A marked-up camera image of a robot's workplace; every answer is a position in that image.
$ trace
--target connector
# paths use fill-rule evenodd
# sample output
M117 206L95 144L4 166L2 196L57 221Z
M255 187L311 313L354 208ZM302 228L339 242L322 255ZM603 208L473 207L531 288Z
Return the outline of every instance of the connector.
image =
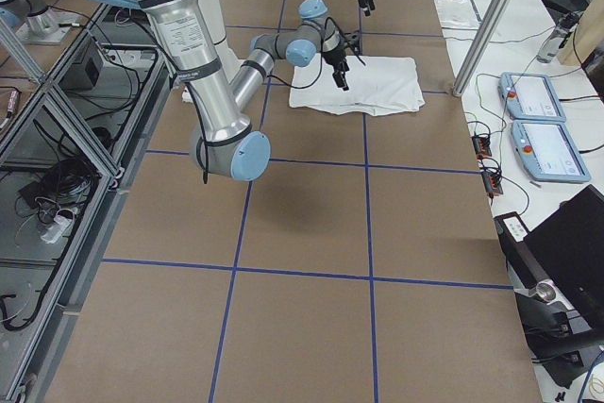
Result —
M501 183L497 179L496 175L491 173L488 170L482 170L480 172L482 176L482 182L484 183L484 189L487 192L487 195L490 198L497 197L498 195L503 195L503 189L501 188Z
M485 158L491 158L493 156L491 152L491 141L488 137L478 135L472 136L472 145L474 146L477 160L484 160Z

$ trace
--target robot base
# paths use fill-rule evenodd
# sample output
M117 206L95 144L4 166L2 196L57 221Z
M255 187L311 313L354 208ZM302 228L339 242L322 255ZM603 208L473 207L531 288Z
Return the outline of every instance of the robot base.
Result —
M79 14L67 13L62 11L54 11L55 16L59 24L71 24L79 20ZM56 32L50 33L46 36L36 35L31 32L27 24L23 24L16 32L17 38L23 44L47 44L57 45L61 44L65 39L71 27L59 27Z

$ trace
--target black cable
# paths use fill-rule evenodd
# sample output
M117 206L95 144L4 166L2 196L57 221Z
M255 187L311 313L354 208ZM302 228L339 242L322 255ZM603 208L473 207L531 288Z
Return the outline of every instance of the black cable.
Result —
M19 94L23 93L21 90L16 88L14 85L0 85L0 89L13 89L13 90L16 90Z
M491 128L486 123L481 122L480 120L470 120L469 122L467 122L467 124L475 125L474 126L474 135L475 136L487 137L488 139L491 139ZM483 133L477 134L476 129L477 129L478 125L483 125L484 127L486 127L488 132L483 132Z
M54 9L58 9L59 11L65 11L67 13L73 13L73 14L79 14L80 16L83 16L84 18L86 18L92 25L94 25L96 27L96 29L101 33L101 35L103 35L103 38L105 38L105 40L107 40L107 42L109 44L111 44L111 40L109 39L109 37L107 36L107 34L105 33L105 31L101 28L101 26L96 22L96 20L94 20L91 16L82 13L81 11L75 11L72 9L67 9L67 8L61 8L61 7L57 7L56 5L53 5L52 8ZM99 51L101 52L101 54L103 55L103 57L105 57L105 53L103 48L101 48L100 44L98 44L99 46ZM128 72L128 79L130 80L130 83L132 83L129 73L134 73L136 79L137 79L137 84L139 86L139 88L141 87L141 79L139 78L139 73L132 69L132 68L128 68L127 66L117 63L111 59L105 59L105 61L111 65L117 66L118 68L122 68L123 70Z
M596 148L592 148L590 150L579 150L579 152L581 153L581 155L586 155L588 153L593 153L597 150L601 150L602 148L604 148L604 143L600 146L597 146Z
M522 186L520 186L518 183L516 183L515 181L513 181L512 179L507 178L506 176L501 176L502 179L505 179L506 181L510 182L511 184L513 184L515 187L517 187L518 189L520 189L520 191L522 191L524 193L524 195L527 198L527 205L525 206L525 208L522 210L522 212L520 212L518 215L522 216L525 212L527 212L529 210L529 206L530 206L530 195L529 193L525 190L525 188L523 188Z
M600 96L598 94L590 94L587 96L577 96L575 98L560 98L559 101L561 103L568 103L570 101L582 101L582 100L587 100L587 99L599 99L600 101L602 100L602 98L600 98Z
M89 187L89 191L86 196L86 200L83 204L83 206L84 206L83 210L85 210L88 207L88 204L90 203L90 200L91 200L90 195L92 193L94 193L94 191L96 191L96 187L97 187L97 181L96 181L96 178L93 178L92 184ZM79 226L79 223L81 222L81 219L82 219L82 216L75 217L75 224L74 224L73 229L77 229L77 227ZM9 332L21 331L21 330L24 330L25 328L29 327L36 320L36 318L38 317L38 313L40 313L40 309L42 308L42 302L43 302L44 298L46 297L46 294L48 293L48 290L49 290L52 282L54 281L55 277L57 276L60 266L62 265L63 261L65 260L65 257L67 256L67 252L70 250L70 244L71 244L71 241L73 240L73 238L74 238L73 236L69 238L68 243L63 248L63 252L61 253L59 258L55 262L53 271L50 273L50 276L48 277L48 279L44 283L43 287L38 292L38 301L36 303L36 307L34 308L34 311L31 313L31 315L29 315L27 318L24 319L24 321L21 325L14 326L12 324L12 322L14 321L14 318L11 318L8 315L8 310L7 310L6 304L4 302L5 299L16 297L16 294L0 295L0 312L2 313L2 319L3 319L2 326L4 327L5 330L7 330Z
M544 30L543 32L539 32L539 33L535 33L534 35L529 35L525 38L522 38L520 40L505 40L504 42L489 42L489 44L509 44L509 43L517 43L517 42L525 42L526 40L530 40L531 38L536 38L539 37L540 35L543 35L544 33L550 31L552 27L548 27L546 30ZM467 30L466 28L447 28L448 30ZM474 38L458 38L458 37L445 37L446 40L455 40L458 42L472 42L474 40Z

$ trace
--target label sticker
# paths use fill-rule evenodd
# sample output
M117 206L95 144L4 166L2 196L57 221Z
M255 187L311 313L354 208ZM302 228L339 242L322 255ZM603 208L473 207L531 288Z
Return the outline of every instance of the label sticker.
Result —
M525 236L529 234L522 224L520 224L520 221L517 217L508 217L507 219L503 220L503 223L506 225L517 243L523 241Z
M197 47L208 45L201 26L194 16L158 24L158 28L173 57L184 56Z

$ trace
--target electrical wire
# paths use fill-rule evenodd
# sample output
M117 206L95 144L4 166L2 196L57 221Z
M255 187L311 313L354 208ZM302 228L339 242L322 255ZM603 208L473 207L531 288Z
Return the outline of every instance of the electrical wire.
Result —
M592 362L592 365L589 367L589 370L587 371L587 375L585 376L585 380L583 381L583 385L581 386L581 390L579 391L579 396L577 397L577 403L581 403L581 400L583 399L583 394L585 394L585 388L587 387L587 384L589 382L590 377L592 376L592 374L594 372L594 369L602 362L604 362L604 351L601 351L600 354L597 355L597 357Z
M575 98L560 98L559 101L561 103L568 103L568 102L572 102L572 101L586 101L589 99L599 99L600 101L602 100L602 98L598 95L598 94L590 94L587 96L577 96Z
M52 8L54 8L54 9L58 9L59 11L65 11L65 12L67 12L67 13L79 14L80 16L83 16L83 17L84 17L84 18L86 18L86 19L87 19L87 20L88 20L88 21L89 21L89 22L90 22L92 25L94 25L94 26L96 27L96 29L97 29L97 30L100 32L100 34L103 36L103 38L105 38L105 40L107 40L107 42L108 42L109 44L111 44L111 40L109 39L109 37L108 37L108 36L107 36L107 34L105 33L105 30L103 30L103 28L101 28L101 26L100 26L100 25L99 25L99 24L96 22L96 20L94 20L94 19L93 19L91 16L89 16L89 15L87 15L87 14L84 14L84 13L82 13L81 11L75 11L75 10L73 10L73 9L61 8L61 7L57 7L56 5L53 5L53 6L52 6ZM115 61L111 60L110 58L108 58L108 57L107 57L107 55L106 55L106 50L105 50L105 49L104 49L104 48L103 48L103 47L100 45L100 43L98 43L98 41L97 41L96 37L94 37L94 35L93 35L92 33L90 33L90 31L89 31L89 30L88 30L88 29L87 29L85 26L80 25L80 27L81 27L81 28L83 28L84 30L88 31L89 35L91 36L92 40L94 41L94 43L96 44L96 46L97 46L98 50L100 51L101 56L103 57L103 59L104 59L104 60L105 60L107 63L109 63L109 64L111 64L111 65L114 65L114 66L117 66L118 68L122 68L123 70L125 70L125 71L127 71L127 72L130 72L130 73L133 73L133 74L134 74L134 76L135 76L135 77L136 77L136 79L137 79L137 85L138 85L138 87L139 87L139 89L140 89L140 87L141 87L141 79L139 78L139 73L138 73L136 70L134 70L134 69L132 69L132 68L128 68L127 66L125 66L125 65L124 65L124 62L123 62L123 61L122 61L122 59L119 57L119 55L118 55L118 58L120 59L120 63L117 63L117 62L115 62Z
M592 376L589 380L589 392L594 397L604 395L604 381Z
M43 214L44 216L48 215L48 216L54 217L54 215L56 215L57 212L64 209L64 206L62 206L59 203L58 199L61 196L61 186L60 185L61 185L62 177L63 177L63 175L66 174L66 172L64 172L65 169L63 169L64 163L63 163L63 161L60 160L59 153L57 152L57 150L55 149L55 147L52 144L52 143L58 143L59 141L57 139L55 139L54 137L52 137L52 135L37 120L34 120L33 125L36 128L36 130L38 131L42 140L51 149L51 151L55 155L55 158L57 159L57 163L51 168L51 170L56 169L57 185L56 186L54 184L52 185L52 189L54 191L54 198L49 198L49 197L44 197L44 196L38 196L35 198L36 203L39 205L38 212L30 215L19 226L19 229L15 233L15 238L14 238L15 243L17 243L17 237L18 237L19 233L21 232L23 227L28 222L31 221L31 219L38 217L38 219L42 222L43 218L40 217L41 214ZM86 161L85 158L76 157L76 158L74 158L74 160L79 160L81 162L81 165L84 168L88 169L88 171L89 171L89 177L90 177L89 184L87 184L86 187L83 188L82 192L80 192L77 200L73 204L73 206L83 205L84 206L83 209L85 210L86 207L88 206L88 204L90 203L90 199L91 199L90 195L96 191L98 176L97 176L96 172L94 171L94 169L91 167L91 165ZM86 199L83 202L80 202L81 197L83 196L84 192L87 192ZM44 204L41 202L49 203L52 207L55 208L54 212L51 211L50 208L45 208ZM81 222L81 217L74 216L74 221L75 221L75 228L77 228L77 225L79 224L79 222ZM39 291L37 291L38 300L37 300L36 306L34 308L34 311L32 311L31 315L24 318L23 322L20 325L12 324L12 321L16 318L16 316L8 315L8 310L7 310L6 303L5 303L5 299L16 297L16 296L14 294L0 295L0 312L2 313L2 318L3 318L3 321L0 321L0 323L2 324L2 326L4 327L5 330L7 330L9 332L21 331L21 330L29 327L36 320L36 318L38 317L38 313L40 312L40 310L42 308L42 302L43 302L46 294L48 293L48 290L49 290L52 282L54 281L55 277L57 276L57 273L59 272L62 262L65 259L67 252L70 249L69 245L72 240L73 240L73 237L70 237L68 239L68 243L64 246L63 252L56 259L55 266L53 267L53 270L52 270L50 276L44 283L43 287Z
M27 306L29 305L29 302L31 301L31 296L34 294L34 291L31 287L31 282L27 282L27 288L29 289L29 293L27 294L27 300L25 301L25 303L23 304L23 306L21 306L20 309L18 309L15 313L13 313L11 316L6 316L4 313L2 316L4 316L4 318L2 320L0 320L0 323L5 323L7 321L11 321L14 320L16 317L18 317L21 313L23 313L23 311L27 308ZM17 297L16 294L11 294L11 295L5 295L2 297Z
M519 39L519 40L505 40L504 42L489 42L489 44L509 44L509 43L525 42L526 40L530 40L531 38L536 38L536 37L543 35L544 33L547 33L552 28L554 28L554 27L553 26L549 27L546 30L544 30L543 32L535 33L533 35L528 35L527 37ZM465 29L465 28L450 29L449 28L449 30L467 30L467 29ZM474 38L445 37L445 40L455 40L457 42L472 42L474 40Z
M601 150L602 148L604 148L604 143L602 145L597 146L596 148L591 148L589 150L579 150L579 153L581 155L587 155L588 153L594 153L597 150Z
M527 198L527 205L525 206L525 208L522 210L522 212L520 212L518 215L522 216L525 212L527 212L529 210L529 206L530 206L530 195L529 193L525 190L525 188L523 188L522 186L520 186L518 183L516 183L514 180L507 178L506 176L501 176L501 179L505 179L506 181L510 182L511 184L513 184L515 187L517 187L518 189L520 189L520 191L522 191L525 195L525 197Z

